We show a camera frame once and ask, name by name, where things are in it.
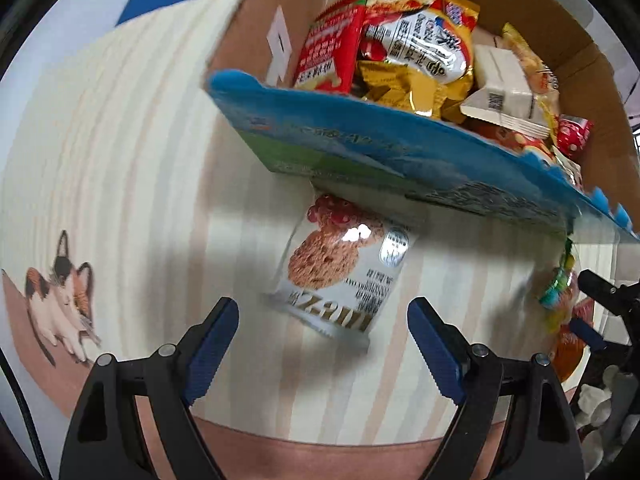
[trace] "cookie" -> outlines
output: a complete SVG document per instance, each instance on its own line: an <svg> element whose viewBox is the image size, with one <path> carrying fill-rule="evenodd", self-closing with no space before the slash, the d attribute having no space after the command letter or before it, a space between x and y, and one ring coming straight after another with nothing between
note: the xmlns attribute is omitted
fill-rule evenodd
<svg viewBox="0 0 640 480"><path fill-rule="evenodd" d="M313 231L289 259L289 281L318 290L344 280L355 268L358 248L339 232Z"/></svg>

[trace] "calico cat print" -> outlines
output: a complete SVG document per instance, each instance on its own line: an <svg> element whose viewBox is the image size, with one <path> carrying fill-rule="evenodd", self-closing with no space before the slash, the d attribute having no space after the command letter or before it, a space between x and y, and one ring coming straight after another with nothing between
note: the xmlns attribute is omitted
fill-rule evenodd
<svg viewBox="0 0 640 480"><path fill-rule="evenodd" d="M58 250L49 279L30 267L24 283L29 321L33 334L47 360L56 365L53 356L42 343L48 340L53 346L62 342L67 352L79 362L86 361L81 339L89 337L97 345L92 323L91 299L94 288L94 272L91 265L83 263L76 269L69 259L69 241L66 231L58 240Z"/></svg>

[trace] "white paper label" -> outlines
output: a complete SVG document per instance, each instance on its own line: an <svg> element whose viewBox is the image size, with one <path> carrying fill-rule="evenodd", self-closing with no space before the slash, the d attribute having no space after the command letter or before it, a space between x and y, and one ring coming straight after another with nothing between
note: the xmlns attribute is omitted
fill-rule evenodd
<svg viewBox="0 0 640 480"><path fill-rule="evenodd" d="M282 7L278 6L276 14L271 22L271 28L267 33L267 42L271 49L271 65L267 72L265 83L276 86L278 81L284 81L291 57L291 42L287 32L287 24L284 21Z"/></svg>

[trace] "beige snack package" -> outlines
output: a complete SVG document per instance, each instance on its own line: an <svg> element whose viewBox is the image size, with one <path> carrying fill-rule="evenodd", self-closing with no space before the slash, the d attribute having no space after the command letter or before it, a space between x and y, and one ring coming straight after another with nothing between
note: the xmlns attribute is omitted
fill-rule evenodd
<svg viewBox="0 0 640 480"><path fill-rule="evenodd" d="M322 194L293 233L269 304L366 348L414 241L404 226Z"/></svg>

